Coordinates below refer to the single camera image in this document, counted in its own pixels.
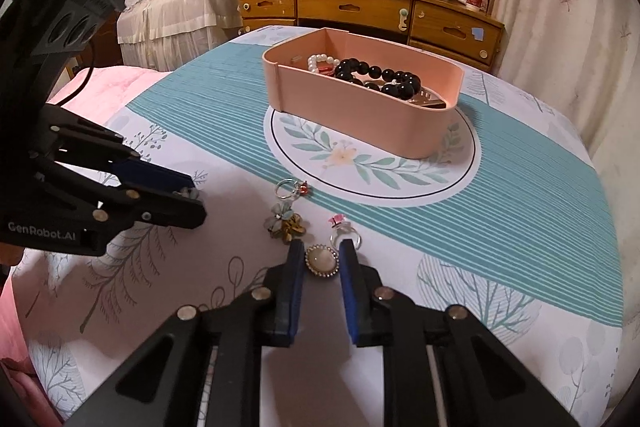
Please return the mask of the left hand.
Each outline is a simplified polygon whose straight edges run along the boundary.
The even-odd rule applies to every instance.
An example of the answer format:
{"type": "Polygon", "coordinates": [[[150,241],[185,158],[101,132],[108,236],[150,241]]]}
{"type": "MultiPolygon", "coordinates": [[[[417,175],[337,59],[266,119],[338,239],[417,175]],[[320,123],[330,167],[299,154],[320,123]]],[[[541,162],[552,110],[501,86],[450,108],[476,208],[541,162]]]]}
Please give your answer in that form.
{"type": "Polygon", "coordinates": [[[18,265],[24,257],[25,248],[8,244],[0,244],[0,263],[14,267],[18,265]]]}

